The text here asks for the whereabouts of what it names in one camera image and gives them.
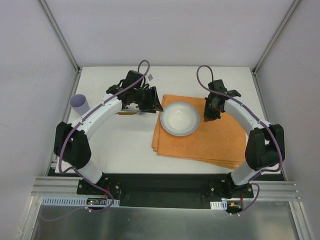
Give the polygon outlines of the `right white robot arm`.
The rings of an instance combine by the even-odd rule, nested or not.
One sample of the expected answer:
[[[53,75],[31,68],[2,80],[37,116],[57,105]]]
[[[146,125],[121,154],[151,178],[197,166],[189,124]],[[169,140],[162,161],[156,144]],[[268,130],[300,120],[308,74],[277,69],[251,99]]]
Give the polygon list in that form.
[[[222,113],[231,115],[248,136],[245,161],[230,174],[230,182],[225,184],[225,193],[232,198],[243,191],[243,186],[264,172],[272,172],[271,167],[281,170],[285,160],[285,136],[280,124],[271,124],[258,118],[243,103],[237,90],[227,90],[221,79],[208,84],[210,92],[205,98],[204,120],[215,121]]]

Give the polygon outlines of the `white blue-rimmed plate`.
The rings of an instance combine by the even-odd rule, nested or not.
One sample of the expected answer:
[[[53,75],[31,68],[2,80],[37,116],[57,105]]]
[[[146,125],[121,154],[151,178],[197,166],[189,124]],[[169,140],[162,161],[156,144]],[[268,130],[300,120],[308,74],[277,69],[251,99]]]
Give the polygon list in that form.
[[[177,137],[192,134],[199,127],[200,122],[200,114],[197,109],[183,101],[168,104],[160,114],[162,128]]]

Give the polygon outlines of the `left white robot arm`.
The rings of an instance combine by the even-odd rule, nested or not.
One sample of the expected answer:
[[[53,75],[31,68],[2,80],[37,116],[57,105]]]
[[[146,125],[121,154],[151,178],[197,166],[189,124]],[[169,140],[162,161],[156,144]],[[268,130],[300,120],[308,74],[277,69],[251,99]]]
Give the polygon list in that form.
[[[106,182],[103,172],[91,160],[89,144],[93,134],[112,116],[130,104],[136,104],[139,112],[163,112],[157,89],[145,82],[146,76],[130,70],[125,79],[112,85],[95,107],[86,111],[72,123],[60,122],[55,130],[53,152],[67,162],[83,178],[89,180],[88,188],[96,195],[103,193]]]

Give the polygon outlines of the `lilac plastic cup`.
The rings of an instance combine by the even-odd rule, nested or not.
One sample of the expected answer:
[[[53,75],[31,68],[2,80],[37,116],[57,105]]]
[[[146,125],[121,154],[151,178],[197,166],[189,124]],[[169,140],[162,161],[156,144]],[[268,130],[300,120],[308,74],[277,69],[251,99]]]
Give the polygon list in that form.
[[[90,110],[87,98],[83,94],[75,94],[72,96],[69,100],[69,105],[79,116],[84,115]]]

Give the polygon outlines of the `orange cloth napkin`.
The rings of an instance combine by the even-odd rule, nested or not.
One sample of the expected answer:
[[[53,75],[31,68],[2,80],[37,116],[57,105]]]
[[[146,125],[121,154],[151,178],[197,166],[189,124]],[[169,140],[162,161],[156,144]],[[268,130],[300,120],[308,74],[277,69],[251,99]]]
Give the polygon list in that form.
[[[245,161],[247,135],[231,115],[222,113],[220,119],[204,121],[204,98],[170,94],[162,98],[163,107],[175,102],[185,102],[195,107],[200,115],[200,124],[189,135],[174,136],[164,130],[158,118],[152,140],[155,152],[229,169],[236,169]]]

